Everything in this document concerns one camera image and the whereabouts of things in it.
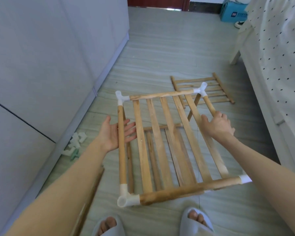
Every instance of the blue box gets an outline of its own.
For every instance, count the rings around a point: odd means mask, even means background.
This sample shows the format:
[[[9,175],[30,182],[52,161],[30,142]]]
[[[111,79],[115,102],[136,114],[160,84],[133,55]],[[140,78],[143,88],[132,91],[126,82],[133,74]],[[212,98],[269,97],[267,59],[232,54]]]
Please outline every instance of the blue box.
[[[220,12],[220,18],[223,22],[245,21],[247,20],[247,12],[245,11],[247,4],[232,2],[224,0]]]

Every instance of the shoe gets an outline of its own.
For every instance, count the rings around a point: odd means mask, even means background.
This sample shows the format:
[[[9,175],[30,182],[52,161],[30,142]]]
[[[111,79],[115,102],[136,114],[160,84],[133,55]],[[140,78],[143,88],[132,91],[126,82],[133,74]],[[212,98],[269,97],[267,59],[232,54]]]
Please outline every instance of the shoe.
[[[244,21],[238,21],[238,22],[235,22],[234,26],[240,29],[244,23],[245,23]]]

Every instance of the slipper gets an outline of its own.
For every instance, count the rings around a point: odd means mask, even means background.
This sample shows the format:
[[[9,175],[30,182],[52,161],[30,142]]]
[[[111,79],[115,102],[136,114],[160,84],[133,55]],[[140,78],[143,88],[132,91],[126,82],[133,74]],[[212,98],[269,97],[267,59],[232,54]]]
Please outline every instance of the slipper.
[[[203,224],[199,223],[198,221],[195,221],[193,219],[189,219],[188,218],[188,214],[191,210],[195,210],[197,212],[197,214],[202,214],[205,222],[207,223],[207,227],[204,226]],[[180,236],[194,236],[197,235],[198,232],[208,232],[208,235],[213,235],[213,226],[212,223],[209,219],[209,217],[207,216],[206,213],[204,213],[203,211],[194,208],[194,207],[188,207],[185,209],[184,213],[182,214],[181,217],[181,223],[180,223],[180,232],[179,235]]]
[[[95,228],[93,230],[92,236],[95,236],[101,226],[101,222],[103,220],[106,220],[108,217],[113,217],[116,222],[117,225],[115,227],[110,228],[109,230],[107,230],[105,233],[102,234],[102,236],[126,236],[125,231],[124,231],[124,227],[122,226],[122,222],[119,218],[118,215],[107,215],[106,217],[101,218],[97,224],[95,225]]]

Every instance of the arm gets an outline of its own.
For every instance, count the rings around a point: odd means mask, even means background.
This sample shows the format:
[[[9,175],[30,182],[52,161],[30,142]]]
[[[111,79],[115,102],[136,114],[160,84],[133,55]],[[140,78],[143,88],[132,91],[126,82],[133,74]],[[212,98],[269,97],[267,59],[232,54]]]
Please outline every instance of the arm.
[[[6,235],[70,235],[79,213],[90,193],[105,155],[118,148],[118,125],[110,125],[110,116],[81,157],[13,223]],[[125,143],[133,134],[135,122],[125,126]]]
[[[225,114],[211,122],[202,115],[201,128],[224,146],[252,179],[258,190],[295,233],[295,173],[242,144]]]

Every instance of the white bed frame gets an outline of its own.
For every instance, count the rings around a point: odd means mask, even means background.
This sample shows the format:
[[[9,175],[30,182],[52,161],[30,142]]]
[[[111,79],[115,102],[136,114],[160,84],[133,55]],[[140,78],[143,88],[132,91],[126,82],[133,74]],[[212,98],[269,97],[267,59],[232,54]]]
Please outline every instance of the white bed frame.
[[[238,32],[230,64],[236,64],[242,57],[280,163],[295,172],[295,136],[267,90],[259,64],[259,49],[254,29],[246,21]]]

